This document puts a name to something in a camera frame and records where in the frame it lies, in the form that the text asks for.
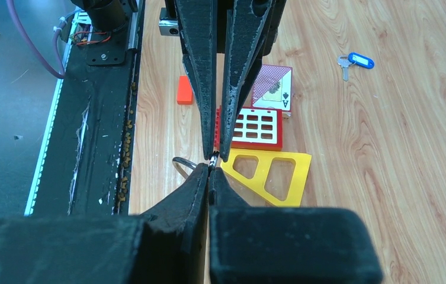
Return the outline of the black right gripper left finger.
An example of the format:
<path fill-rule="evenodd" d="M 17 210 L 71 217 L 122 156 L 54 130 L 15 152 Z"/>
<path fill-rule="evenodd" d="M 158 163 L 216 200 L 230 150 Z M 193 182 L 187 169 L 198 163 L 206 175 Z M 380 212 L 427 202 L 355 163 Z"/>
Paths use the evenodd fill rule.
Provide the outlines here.
<path fill-rule="evenodd" d="M 208 165 L 142 214 L 140 283 L 203 283 Z"/>

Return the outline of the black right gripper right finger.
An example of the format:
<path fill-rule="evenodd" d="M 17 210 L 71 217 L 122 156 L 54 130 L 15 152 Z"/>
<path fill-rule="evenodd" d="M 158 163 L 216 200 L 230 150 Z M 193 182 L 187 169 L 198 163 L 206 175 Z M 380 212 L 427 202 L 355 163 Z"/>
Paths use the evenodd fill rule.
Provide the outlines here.
<path fill-rule="evenodd" d="M 208 178 L 208 207 L 244 208 L 250 205 L 231 187 L 222 168 L 216 167 Z"/>

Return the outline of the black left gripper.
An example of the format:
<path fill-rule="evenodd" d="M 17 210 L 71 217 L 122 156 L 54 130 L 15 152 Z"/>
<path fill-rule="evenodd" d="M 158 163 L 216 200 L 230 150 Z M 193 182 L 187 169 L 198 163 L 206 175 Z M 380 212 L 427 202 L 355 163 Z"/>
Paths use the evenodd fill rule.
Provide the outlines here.
<path fill-rule="evenodd" d="M 200 113 L 206 160 L 214 148 L 217 52 L 225 54 L 219 146 L 220 158 L 226 162 L 242 89 L 262 44 L 261 34 L 268 15 L 270 26 L 263 44 L 264 55 L 269 55 L 277 39 L 286 2 L 165 1 L 165 7 L 161 8 L 158 24 L 161 35 L 179 36 L 180 30 L 182 62 Z"/>

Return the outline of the blue tagged key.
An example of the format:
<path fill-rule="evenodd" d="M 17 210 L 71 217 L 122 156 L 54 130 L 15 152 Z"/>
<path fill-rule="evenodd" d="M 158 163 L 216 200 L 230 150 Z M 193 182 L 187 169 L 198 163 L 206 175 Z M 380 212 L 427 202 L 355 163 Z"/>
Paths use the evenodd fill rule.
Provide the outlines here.
<path fill-rule="evenodd" d="M 349 80 L 349 68 L 351 66 L 357 65 L 366 69 L 372 69 L 375 66 L 373 59 L 356 52 L 339 56 L 337 62 L 342 69 L 343 80 L 346 82 Z"/>

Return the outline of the red window block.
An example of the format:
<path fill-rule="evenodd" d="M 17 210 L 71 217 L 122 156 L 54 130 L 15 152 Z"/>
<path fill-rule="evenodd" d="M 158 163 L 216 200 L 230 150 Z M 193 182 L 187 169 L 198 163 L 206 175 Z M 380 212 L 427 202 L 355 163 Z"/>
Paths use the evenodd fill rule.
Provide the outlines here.
<path fill-rule="evenodd" d="M 236 119 L 232 148 L 281 151 L 282 110 L 243 107 Z"/>

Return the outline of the small orange-red block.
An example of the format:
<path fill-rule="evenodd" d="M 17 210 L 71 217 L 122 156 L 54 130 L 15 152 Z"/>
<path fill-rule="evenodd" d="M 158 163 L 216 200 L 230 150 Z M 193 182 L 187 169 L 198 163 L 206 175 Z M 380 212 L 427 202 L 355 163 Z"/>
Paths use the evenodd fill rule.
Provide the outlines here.
<path fill-rule="evenodd" d="M 176 102 L 178 105 L 192 105 L 194 95 L 188 76 L 179 77 Z"/>

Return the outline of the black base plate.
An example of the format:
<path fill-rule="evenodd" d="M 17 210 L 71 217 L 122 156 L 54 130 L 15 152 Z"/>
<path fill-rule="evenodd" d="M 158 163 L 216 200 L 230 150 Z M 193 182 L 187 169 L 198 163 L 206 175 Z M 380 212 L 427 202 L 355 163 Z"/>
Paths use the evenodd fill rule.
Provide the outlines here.
<path fill-rule="evenodd" d="M 26 216 L 127 212 L 145 3 L 120 4 L 120 31 L 94 32 L 84 12 L 68 22 Z"/>

